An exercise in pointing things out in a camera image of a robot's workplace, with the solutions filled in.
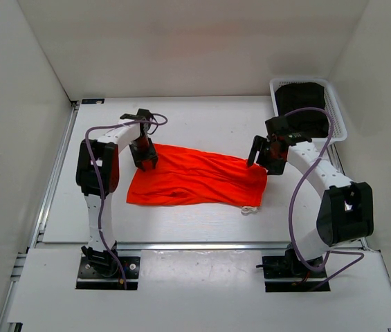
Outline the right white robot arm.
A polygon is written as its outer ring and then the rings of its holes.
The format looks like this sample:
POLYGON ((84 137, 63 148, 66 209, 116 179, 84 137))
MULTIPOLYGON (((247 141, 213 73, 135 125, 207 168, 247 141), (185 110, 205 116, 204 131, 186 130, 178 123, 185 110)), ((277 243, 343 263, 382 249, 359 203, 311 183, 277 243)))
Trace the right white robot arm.
POLYGON ((291 243, 286 251, 284 267, 299 277, 315 266, 318 258, 326 259, 331 250, 346 242, 372 235, 374 231, 373 191, 366 182, 356 183, 341 174, 316 146, 300 134, 256 136, 246 165, 257 164, 269 175, 281 175, 286 164, 301 174, 288 207, 288 229, 291 243), (296 237, 293 209, 302 185, 308 182, 321 198, 316 225, 306 235, 296 237))

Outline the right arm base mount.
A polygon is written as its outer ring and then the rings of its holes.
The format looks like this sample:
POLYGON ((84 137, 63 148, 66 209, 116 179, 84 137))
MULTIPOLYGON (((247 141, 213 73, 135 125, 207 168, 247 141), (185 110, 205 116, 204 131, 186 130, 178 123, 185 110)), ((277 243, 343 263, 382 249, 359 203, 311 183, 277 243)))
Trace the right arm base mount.
POLYGON ((266 293, 326 293, 331 290, 326 270, 309 270, 296 258, 293 249, 281 256, 263 256, 255 267, 263 272, 266 293))

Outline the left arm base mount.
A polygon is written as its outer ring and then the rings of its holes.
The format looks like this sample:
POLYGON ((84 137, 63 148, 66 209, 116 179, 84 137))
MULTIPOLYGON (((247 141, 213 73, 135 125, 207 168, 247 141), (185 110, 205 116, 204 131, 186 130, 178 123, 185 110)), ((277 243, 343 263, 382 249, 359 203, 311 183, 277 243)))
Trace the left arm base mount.
POLYGON ((136 291, 140 274, 139 256, 117 256, 81 247, 82 256, 75 288, 78 290, 136 291))

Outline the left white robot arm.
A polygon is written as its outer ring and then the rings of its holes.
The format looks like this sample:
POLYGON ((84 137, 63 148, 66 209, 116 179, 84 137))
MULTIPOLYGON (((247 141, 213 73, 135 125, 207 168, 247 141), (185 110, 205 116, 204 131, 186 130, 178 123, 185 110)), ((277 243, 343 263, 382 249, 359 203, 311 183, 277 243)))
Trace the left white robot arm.
POLYGON ((112 227, 112 196, 120 181, 119 154, 128 148, 137 169, 155 169, 158 153, 149 137, 150 127, 161 123, 154 118, 122 119, 118 124, 86 130, 80 143, 75 181, 84 195, 89 215, 89 242, 82 247, 88 258, 96 256, 95 269, 104 277, 118 271, 113 256, 116 240, 112 227))

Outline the orange shorts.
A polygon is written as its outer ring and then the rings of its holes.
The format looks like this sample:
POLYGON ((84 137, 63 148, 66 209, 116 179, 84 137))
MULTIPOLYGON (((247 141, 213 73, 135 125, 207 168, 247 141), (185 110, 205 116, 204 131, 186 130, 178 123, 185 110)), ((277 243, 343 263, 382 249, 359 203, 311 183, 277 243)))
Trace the orange shorts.
POLYGON ((137 170, 126 202, 143 206, 219 203, 259 208, 267 184, 266 170, 236 156, 157 144, 158 163, 137 170))

